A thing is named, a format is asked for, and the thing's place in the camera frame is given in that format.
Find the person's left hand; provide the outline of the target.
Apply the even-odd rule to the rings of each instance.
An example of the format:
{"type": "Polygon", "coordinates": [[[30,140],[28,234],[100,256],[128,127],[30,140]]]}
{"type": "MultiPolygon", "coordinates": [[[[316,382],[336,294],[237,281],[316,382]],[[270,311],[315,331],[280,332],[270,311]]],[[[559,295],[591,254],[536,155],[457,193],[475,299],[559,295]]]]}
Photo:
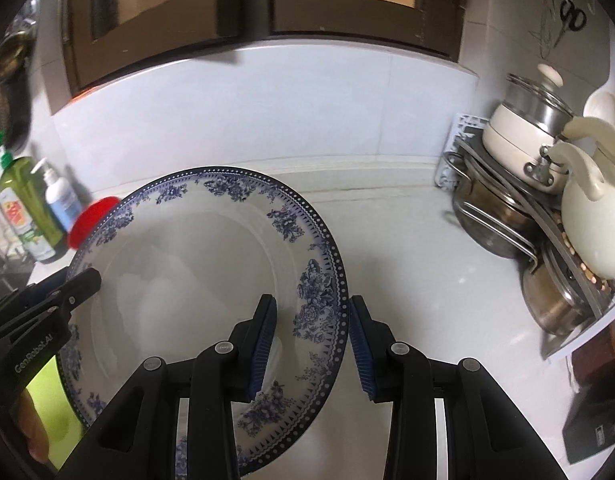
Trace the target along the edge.
{"type": "Polygon", "coordinates": [[[50,439],[27,389],[24,389],[19,399],[12,404],[9,414],[26,438],[30,456],[38,463],[46,464],[50,452],[50,439]]]}

